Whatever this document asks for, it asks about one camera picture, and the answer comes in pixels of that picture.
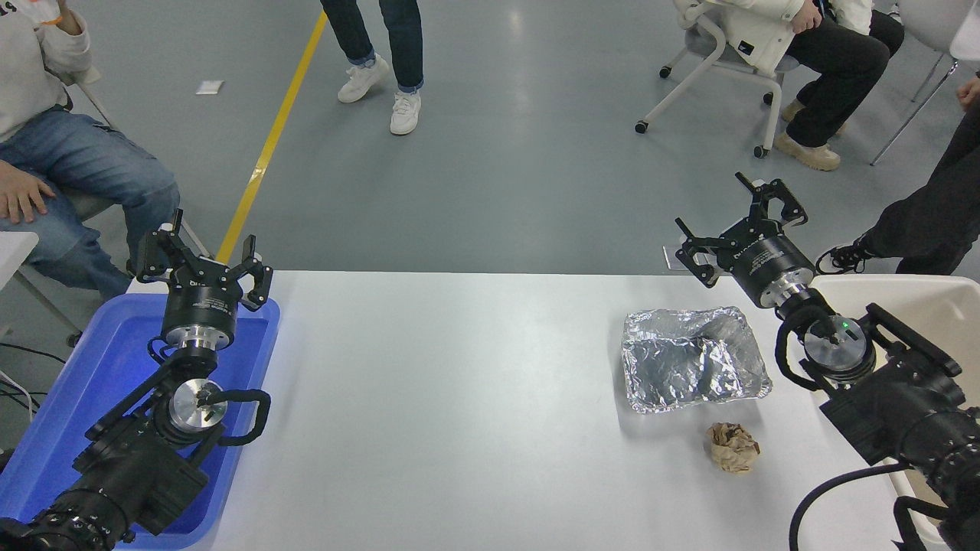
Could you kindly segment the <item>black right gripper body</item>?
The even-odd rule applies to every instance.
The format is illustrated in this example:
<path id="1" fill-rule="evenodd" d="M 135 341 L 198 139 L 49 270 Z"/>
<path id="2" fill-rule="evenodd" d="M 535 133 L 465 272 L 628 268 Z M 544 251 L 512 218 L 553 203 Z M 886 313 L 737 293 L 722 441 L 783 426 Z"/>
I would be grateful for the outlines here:
<path id="1" fill-rule="evenodd" d="M 816 276 L 812 262 L 784 234 L 727 231 L 724 240 L 733 247 L 724 271 L 759 308 L 778 308 Z"/>

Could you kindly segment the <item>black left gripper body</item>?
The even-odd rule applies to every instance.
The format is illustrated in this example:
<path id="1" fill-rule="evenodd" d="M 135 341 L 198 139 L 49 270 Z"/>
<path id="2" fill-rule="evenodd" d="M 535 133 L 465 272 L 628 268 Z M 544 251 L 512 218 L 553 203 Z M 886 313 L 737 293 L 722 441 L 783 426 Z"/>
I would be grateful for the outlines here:
<path id="1" fill-rule="evenodd" d="M 179 328 L 206 327 L 232 334 L 236 328 L 239 299 L 240 289 L 234 286 L 226 266 L 174 268 L 168 278 L 162 332 L 170 334 Z"/>

